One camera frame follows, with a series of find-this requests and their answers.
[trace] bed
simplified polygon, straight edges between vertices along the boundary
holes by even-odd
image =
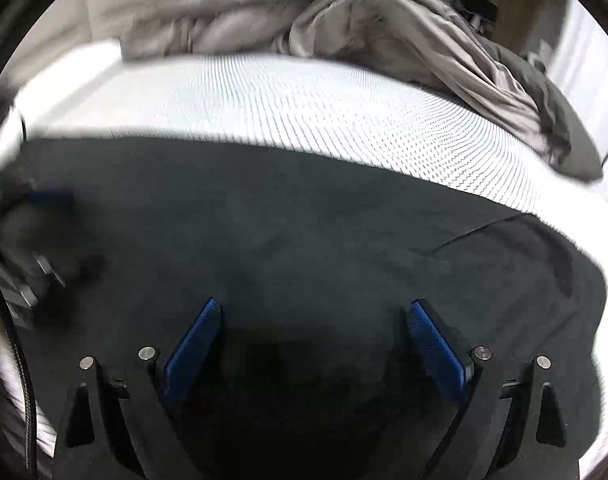
[[[580,460],[582,478],[608,455],[608,205],[458,102],[337,62],[244,54],[128,63],[117,42],[105,41],[42,70],[16,104],[0,131],[0,169],[22,142],[21,114],[29,138],[120,137],[135,129],[276,146],[386,168],[535,214],[587,254],[607,282],[593,348],[600,432]],[[8,355],[0,367],[21,400]]]

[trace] gray bedding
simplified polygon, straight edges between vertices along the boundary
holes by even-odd
[[[496,47],[440,0],[159,0],[122,38],[124,59],[253,50],[353,62],[453,94],[561,173],[600,178],[562,94]]]

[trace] white bed sheet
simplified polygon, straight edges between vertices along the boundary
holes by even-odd
[[[67,54],[22,89],[17,105],[29,130],[49,137],[140,130],[275,145],[381,166],[534,213],[606,278],[593,349],[600,433],[580,460],[581,476],[608,454],[608,205],[501,128],[436,94],[337,63],[237,56],[129,65],[115,42]],[[19,124],[12,115],[0,131],[0,168],[17,152]]]

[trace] blue pad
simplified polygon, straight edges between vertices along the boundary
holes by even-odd
[[[187,396],[221,325],[222,310],[211,299],[164,367],[164,405],[170,407]]]
[[[464,366],[418,301],[406,309],[406,326],[442,395],[459,404],[468,402]]]

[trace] silver screw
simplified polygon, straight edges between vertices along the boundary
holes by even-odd
[[[491,351],[485,346],[478,346],[473,350],[473,354],[478,359],[482,359],[482,361],[488,361],[491,358]]]
[[[94,362],[95,360],[92,357],[85,357],[79,362],[79,367],[82,368],[82,370],[88,370],[91,366],[93,366]]]
[[[539,356],[537,358],[537,362],[540,365],[540,367],[544,368],[545,370],[548,370],[550,368],[550,359],[546,356]]]
[[[152,346],[145,346],[138,352],[138,357],[142,359],[142,361],[148,361],[155,357],[155,349]]]

